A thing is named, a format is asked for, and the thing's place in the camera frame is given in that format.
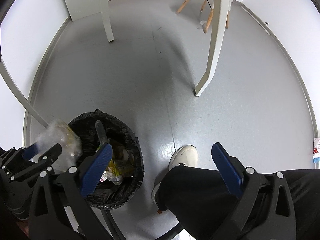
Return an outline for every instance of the black pants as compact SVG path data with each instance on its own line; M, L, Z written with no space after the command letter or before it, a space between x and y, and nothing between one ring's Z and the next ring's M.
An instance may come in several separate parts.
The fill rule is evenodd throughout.
M320 170L283 174L294 204L296 239L320 239ZM160 210L169 209L195 239L208 240L234 209L237 199L228 193L218 171L179 165L162 180L156 202Z

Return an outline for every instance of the gray floor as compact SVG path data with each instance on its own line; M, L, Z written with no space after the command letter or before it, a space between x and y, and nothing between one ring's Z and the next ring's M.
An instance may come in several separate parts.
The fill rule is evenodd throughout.
M210 35L199 24L203 0L113 0L115 41L108 43L101 15L70 23L42 78L35 102L47 121L96 108L134 131L145 177L129 203L113 215L128 239L155 239L176 223L156 213L151 190L179 147L192 144L199 167L215 169L210 149L219 141L259 172L313 168L313 129L302 89L274 40L239 5L232 4L215 76L199 98ZM42 127L31 124L31 141ZM177 239L189 239L188 235Z

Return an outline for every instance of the trash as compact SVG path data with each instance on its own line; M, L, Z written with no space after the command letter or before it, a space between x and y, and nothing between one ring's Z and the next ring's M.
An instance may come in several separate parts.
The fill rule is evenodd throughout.
M111 139L109 140L106 135L106 131L100 120L95 123L97 135L100 141L100 145L96 152L99 150L103 143L109 143L112 146L112 160L106 167L106 170L100 178L100 182L104 182L106 179L112 181L115 185L120 185L123 178L131 177L133 174L133 155L129 154L125 149L125 146Z
M202 26L202 30L204 31L204 29L207 25L207 21L200 21L200 25Z
M90 206L110 210L126 203L142 184L143 160L138 138L130 128L114 116L97 109L81 114L69 123L70 128L81 139L82 156L77 160L78 166L86 157L94 155L100 145L95 127L97 120L102 122L114 154L120 156L122 153L123 160L129 160L130 155L133 158L132 176L124 177L120 185L115 185L107 179L99 182L94 192L86 197Z
M52 164L52 168L59 174L76 165L77 159L82 154L81 141L65 122L55 120L38 136L36 146L39 153L35 156L35 160L56 143L62 146L62 153Z

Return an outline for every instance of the wooden chair leg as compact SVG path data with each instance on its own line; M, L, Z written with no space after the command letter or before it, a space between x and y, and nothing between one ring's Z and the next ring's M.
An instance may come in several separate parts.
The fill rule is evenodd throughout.
M229 27L229 13L230 11L228 11L228 15L227 15L226 29Z
M208 29L209 29L209 26L210 26L210 23L212 21L212 17L213 17L213 9L211 9L211 12L209 14L209 18L208 18L208 21L207 21L207 25L205 26L204 28L204 33L207 33Z
M178 9L178 11L177 11L177 14L179 14L181 11L182 11L182 9L187 5L187 3L189 2L190 0L185 0L184 2L183 2L183 4L180 6L180 8Z
M201 10L200 10L200 12L202 12L202 11L203 11L203 9L204 9L204 6L205 6L206 2L207 2L207 0L204 0L204 2L203 2L203 5L202 5L202 7L201 7Z

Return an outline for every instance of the black garbage bag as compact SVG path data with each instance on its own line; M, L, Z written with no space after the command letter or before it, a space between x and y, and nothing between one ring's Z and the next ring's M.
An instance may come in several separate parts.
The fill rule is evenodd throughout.
M134 158L132 177L124 178L119 186L109 180L99 182L94 192L86 197L90 206L110 210L121 207L140 187L144 175L142 153L138 138L125 123L97 109L94 112L81 114L68 124L82 143L82 156L77 160L77 165L86 157L94 155L100 144L95 129L97 120L103 123L107 137L123 144Z

